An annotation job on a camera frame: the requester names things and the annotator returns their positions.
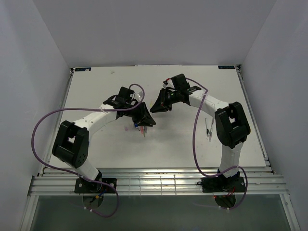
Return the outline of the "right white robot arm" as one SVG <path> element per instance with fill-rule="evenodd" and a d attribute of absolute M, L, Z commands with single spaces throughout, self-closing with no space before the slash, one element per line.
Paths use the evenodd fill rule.
<path fill-rule="evenodd" d="M 206 193 L 244 192 L 246 182 L 239 167 L 241 149 L 251 129 L 244 109 L 239 102 L 227 103 L 208 95 L 201 84 L 190 86 L 190 79 L 179 74 L 164 81 L 151 113 L 172 110 L 175 103 L 185 103 L 210 115 L 216 124 L 218 140 L 222 144 L 221 162 L 215 175 L 202 173 L 198 185 Z"/>

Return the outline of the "black pen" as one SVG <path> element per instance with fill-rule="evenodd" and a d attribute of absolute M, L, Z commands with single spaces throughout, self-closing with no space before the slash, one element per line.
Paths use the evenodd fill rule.
<path fill-rule="evenodd" d="M 206 128 L 206 136 L 209 137 L 210 130 L 209 130 L 209 127 L 208 127 L 208 124 L 207 124 L 207 118 L 205 118 L 205 128 Z"/>

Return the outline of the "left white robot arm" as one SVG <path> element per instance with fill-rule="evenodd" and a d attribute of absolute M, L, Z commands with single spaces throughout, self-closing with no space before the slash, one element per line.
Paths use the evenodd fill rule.
<path fill-rule="evenodd" d="M 98 111 L 74 122 L 65 120 L 60 124 L 52 154 L 86 178 L 85 186 L 91 192 L 97 192 L 102 187 L 101 172 L 88 160 L 92 136 L 123 116 L 132 118 L 133 124 L 138 127 L 152 127 L 156 124 L 145 102 L 134 96 L 132 89 L 121 87 L 119 93 L 105 100 Z"/>

